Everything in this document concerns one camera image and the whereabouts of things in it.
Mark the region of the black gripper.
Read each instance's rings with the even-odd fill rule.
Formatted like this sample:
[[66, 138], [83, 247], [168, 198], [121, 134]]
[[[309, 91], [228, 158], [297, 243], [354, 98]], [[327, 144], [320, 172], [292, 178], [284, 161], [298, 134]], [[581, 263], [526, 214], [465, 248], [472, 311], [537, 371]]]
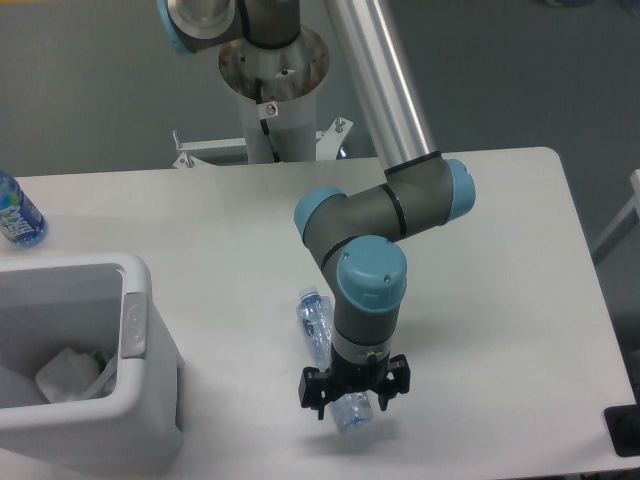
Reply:
[[392, 399], [409, 392], [410, 382], [411, 370], [404, 354], [382, 358], [373, 355], [364, 364], [356, 364], [332, 349], [329, 369], [302, 370], [298, 394], [301, 407], [315, 411], [323, 420], [327, 405], [356, 392], [376, 393], [380, 409], [386, 411]]

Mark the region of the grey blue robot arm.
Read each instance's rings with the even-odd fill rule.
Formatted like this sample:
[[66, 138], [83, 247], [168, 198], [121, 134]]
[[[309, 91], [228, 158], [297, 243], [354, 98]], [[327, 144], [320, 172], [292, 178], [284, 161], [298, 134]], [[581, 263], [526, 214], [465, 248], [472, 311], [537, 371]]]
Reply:
[[[161, 1], [174, 48], [218, 48], [219, 70], [238, 99], [251, 163], [316, 157], [315, 94], [329, 53], [301, 21], [296, 1]], [[399, 241], [468, 213], [475, 186], [465, 165], [446, 160], [403, 68], [384, 1], [330, 1], [326, 9], [356, 86], [382, 184], [348, 195], [334, 187], [306, 194], [294, 211], [299, 235], [335, 298], [330, 361], [301, 375], [301, 405], [314, 411], [356, 392], [381, 407], [410, 388], [410, 368], [392, 355], [407, 261]]]

